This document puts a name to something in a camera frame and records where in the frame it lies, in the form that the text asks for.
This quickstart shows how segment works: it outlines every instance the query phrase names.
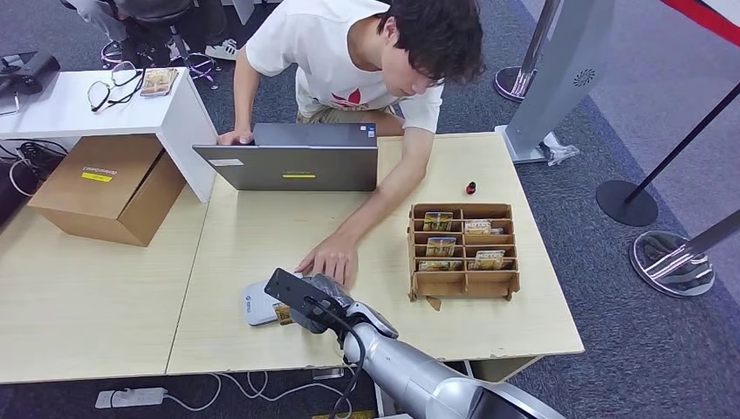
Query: wooden card organizer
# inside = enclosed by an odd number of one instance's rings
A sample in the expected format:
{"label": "wooden card organizer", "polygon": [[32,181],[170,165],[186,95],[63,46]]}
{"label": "wooden card organizer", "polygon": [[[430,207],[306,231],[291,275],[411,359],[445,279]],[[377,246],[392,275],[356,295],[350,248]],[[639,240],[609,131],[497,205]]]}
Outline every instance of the wooden card organizer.
{"label": "wooden card organizer", "polygon": [[[427,212],[452,212],[450,231],[424,231]],[[491,228],[504,229],[503,234],[464,234],[466,220],[490,219]],[[454,237],[456,246],[452,257],[426,256],[430,237]],[[504,203],[417,203],[411,207],[408,226],[408,249],[411,262],[411,301],[419,297],[504,297],[519,291],[519,266],[514,240],[511,206]],[[476,260],[478,251],[504,251],[504,269],[501,271],[472,271],[468,262]],[[429,260],[462,261],[460,271],[419,271],[419,262]]]}

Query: laptop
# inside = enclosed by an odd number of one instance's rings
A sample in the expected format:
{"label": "laptop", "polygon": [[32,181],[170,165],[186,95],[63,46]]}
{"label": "laptop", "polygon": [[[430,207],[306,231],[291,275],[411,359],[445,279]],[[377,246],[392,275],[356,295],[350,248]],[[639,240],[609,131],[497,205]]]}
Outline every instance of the laptop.
{"label": "laptop", "polygon": [[254,145],[193,146],[238,190],[372,191],[374,124],[256,124]]}

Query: wooden table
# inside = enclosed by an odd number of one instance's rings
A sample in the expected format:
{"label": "wooden table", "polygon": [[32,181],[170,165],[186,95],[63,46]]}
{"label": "wooden table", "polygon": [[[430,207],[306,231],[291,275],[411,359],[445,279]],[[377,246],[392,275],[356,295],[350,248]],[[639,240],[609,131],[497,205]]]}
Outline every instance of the wooden table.
{"label": "wooden table", "polygon": [[147,248],[22,209],[0,233],[0,382],[165,374],[206,209],[186,187]]}
{"label": "wooden table", "polygon": [[[401,158],[398,138],[379,139],[379,178]],[[469,182],[477,192],[467,196]],[[277,266],[292,269],[360,205],[346,192],[238,192],[216,180],[182,308],[168,374],[330,367],[341,363],[332,333],[299,326],[250,327],[243,288]],[[406,227],[411,203],[510,203],[521,291],[503,299],[446,299],[440,312],[408,300]],[[360,246],[352,295],[387,317],[401,339],[501,380],[541,356],[583,351],[579,333],[498,134],[437,135],[424,183]]]}

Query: cardboard box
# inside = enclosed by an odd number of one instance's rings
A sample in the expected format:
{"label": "cardboard box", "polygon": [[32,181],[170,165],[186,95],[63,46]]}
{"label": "cardboard box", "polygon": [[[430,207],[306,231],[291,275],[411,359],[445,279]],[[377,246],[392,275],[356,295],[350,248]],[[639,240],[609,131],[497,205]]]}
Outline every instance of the cardboard box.
{"label": "cardboard box", "polygon": [[[451,212],[449,230],[424,230],[427,212]],[[492,228],[503,234],[468,234],[465,221],[487,219]],[[408,225],[408,255],[411,272],[409,298],[414,301],[426,297],[439,310],[439,298],[495,298],[511,300],[519,291],[519,265],[514,238],[511,206],[505,203],[417,203],[411,207]],[[444,257],[427,257],[427,243],[431,237],[453,237],[452,254]],[[502,251],[504,267],[497,271],[477,271],[469,268],[479,251]],[[438,262],[461,268],[453,271],[421,271],[419,263]]]}
{"label": "cardboard box", "polygon": [[153,135],[84,137],[28,205],[68,234],[148,246],[184,185]]}

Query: young man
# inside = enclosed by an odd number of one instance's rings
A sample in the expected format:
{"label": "young man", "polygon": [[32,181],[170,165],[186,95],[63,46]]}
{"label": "young man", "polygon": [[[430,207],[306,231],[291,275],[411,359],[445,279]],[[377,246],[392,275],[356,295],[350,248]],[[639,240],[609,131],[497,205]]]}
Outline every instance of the young man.
{"label": "young man", "polygon": [[426,175],[442,82],[483,71],[482,36],[476,0],[284,0],[247,42],[236,59],[235,129],[220,144],[252,141],[260,76],[293,63],[298,122],[374,122],[379,136],[403,135],[398,165],[296,271],[351,278],[360,239]]}

